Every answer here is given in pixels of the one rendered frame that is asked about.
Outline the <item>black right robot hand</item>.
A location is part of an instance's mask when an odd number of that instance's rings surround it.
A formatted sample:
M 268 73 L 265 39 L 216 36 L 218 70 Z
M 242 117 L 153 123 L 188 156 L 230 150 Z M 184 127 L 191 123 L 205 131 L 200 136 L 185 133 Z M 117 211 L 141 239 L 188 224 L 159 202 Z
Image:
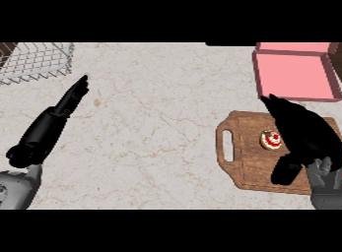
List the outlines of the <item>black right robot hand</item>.
M 301 167 L 314 161 L 330 158 L 330 170 L 342 167 L 342 141 L 325 119 L 286 99 L 261 96 L 289 150 L 279 158 L 271 182 L 290 185 L 299 175 Z

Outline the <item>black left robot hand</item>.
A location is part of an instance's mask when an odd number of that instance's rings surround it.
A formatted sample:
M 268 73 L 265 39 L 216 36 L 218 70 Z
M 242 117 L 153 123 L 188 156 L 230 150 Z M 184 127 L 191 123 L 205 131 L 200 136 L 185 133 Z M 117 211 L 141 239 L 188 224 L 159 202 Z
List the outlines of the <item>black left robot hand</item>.
M 67 119 L 88 92 L 88 76 L 83 76 L 70 87 L 57 106 L 51 106 L 42 112 L 18 145 L 9 149 L 6 158 L 14 167 L 25 168 L 31 164 L 43 163 L 58 141 Z

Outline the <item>pink cardboard box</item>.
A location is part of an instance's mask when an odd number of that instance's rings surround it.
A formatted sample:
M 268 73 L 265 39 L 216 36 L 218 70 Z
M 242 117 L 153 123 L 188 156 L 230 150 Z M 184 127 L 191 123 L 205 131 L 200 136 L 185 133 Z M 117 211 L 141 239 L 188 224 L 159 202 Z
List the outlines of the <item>pink cardboard box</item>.
M 258 42 L 252 64 L 258 96 L 296 101 L 342 100 L 329 55 L 338 42 Z

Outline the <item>brown wooden cutting board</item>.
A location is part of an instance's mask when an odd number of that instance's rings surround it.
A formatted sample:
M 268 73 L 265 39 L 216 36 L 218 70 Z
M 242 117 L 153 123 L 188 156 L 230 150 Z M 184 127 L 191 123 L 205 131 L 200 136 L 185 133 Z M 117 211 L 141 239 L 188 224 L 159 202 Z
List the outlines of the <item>brown wooden cutting board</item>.
M 222 131 L 231 133 L 233 161 L 224 157 Z M 245 190 L 288 194 L 310 194 L 305 168 L 289 186 L 271 183 L 271 173 L 280 156 L 289 153 L 286 146 L 274 151 L 259 143 L 264 130 L 279 131 L 276 119 L 270 113 L 233 110 L 215 129 L 216 161 L 230 175 L 236 187 Z

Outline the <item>red and white cupcake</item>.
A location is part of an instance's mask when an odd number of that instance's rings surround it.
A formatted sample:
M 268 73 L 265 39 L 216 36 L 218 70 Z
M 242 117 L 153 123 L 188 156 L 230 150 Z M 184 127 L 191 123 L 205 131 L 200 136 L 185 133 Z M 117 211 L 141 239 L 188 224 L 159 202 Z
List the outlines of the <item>red and white cupcake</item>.
M 264 130 L 262 131 L 259 141 L 261 141 L 262 147 L 270 151 L 277 150 L 282 147 L 282 144 L 283 144 L 282 136 L 273 130 Z

